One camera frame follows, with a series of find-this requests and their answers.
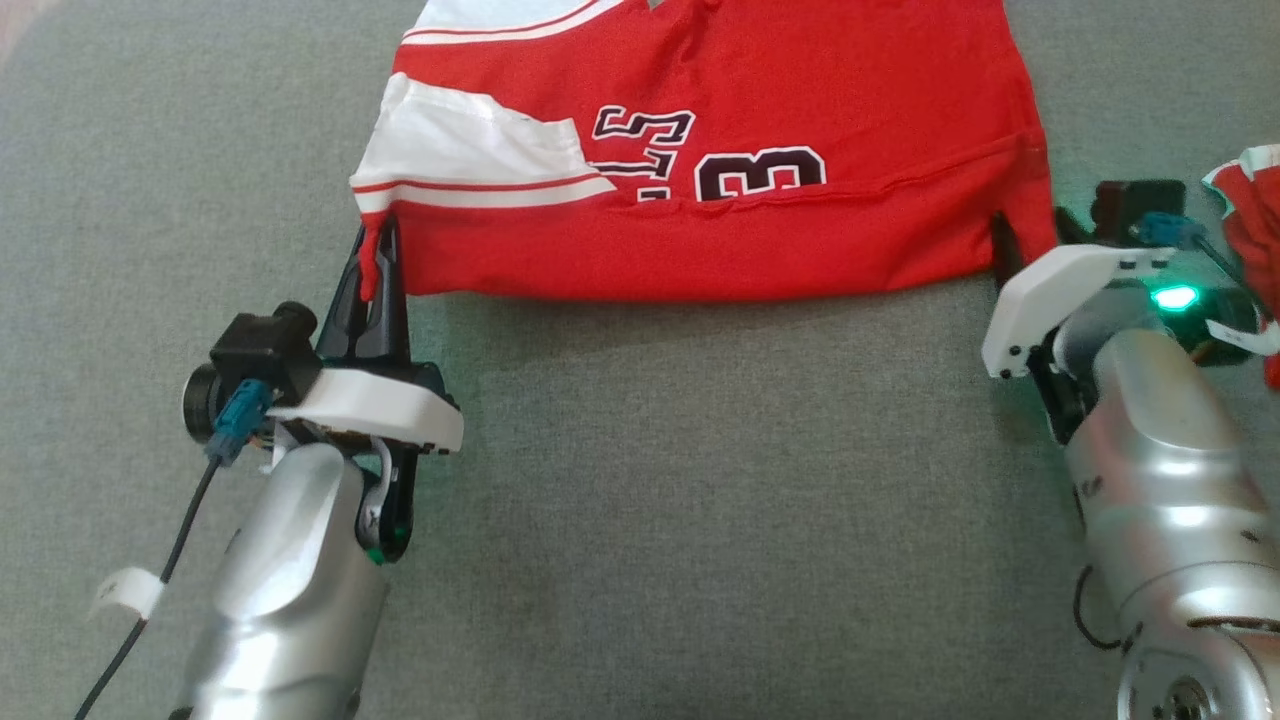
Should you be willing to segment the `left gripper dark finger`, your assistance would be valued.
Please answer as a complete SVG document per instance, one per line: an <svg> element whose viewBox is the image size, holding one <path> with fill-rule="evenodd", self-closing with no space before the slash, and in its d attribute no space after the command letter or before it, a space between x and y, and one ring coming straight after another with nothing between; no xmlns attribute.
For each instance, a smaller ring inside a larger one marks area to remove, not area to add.
<svg viewBox="0 0 1280 720"><path fill-rule="evenodd" d="M365 300L362 296L364 273L360 251L365 236L365 229L357 231L325 320L320 325L315 348L325 363L339 363L352 357L355 346L376 323L379 301L375 299Z"/></svg>
<svg viewBox="0 0 1280 720"><path fill-rule="evenodd" d="M399 223L390 217L383 224L375 251L379 278L372 307L372 356L389 364L408 365L412 355L401 259Z"/></svg>

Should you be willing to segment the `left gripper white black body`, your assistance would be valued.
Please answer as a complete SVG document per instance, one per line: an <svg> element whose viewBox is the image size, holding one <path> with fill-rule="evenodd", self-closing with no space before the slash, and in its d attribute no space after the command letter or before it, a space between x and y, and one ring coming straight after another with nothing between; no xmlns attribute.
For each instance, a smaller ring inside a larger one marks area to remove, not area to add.
<svg viewBox="0 0 1280 720"><path fill-rule="evenodd" d="M268 418L447 454L460 451L465 439L463 415L433 363L325 366L302 400L273 405Z"/></svg>

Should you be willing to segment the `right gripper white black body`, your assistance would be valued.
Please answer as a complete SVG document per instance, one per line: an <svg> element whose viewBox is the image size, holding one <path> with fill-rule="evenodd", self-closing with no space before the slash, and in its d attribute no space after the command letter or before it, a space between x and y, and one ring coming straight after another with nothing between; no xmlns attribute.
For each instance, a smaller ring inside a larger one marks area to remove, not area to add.
<svg viewBox="0 0 1280 720"><path fill-rule="evenodd" d="M1153 275L1175 252L1174 247L1061 245L1023 268L998 291L982 345L988 375L1027 375L1030 348L1074 311L1112 281Z"/></svg>

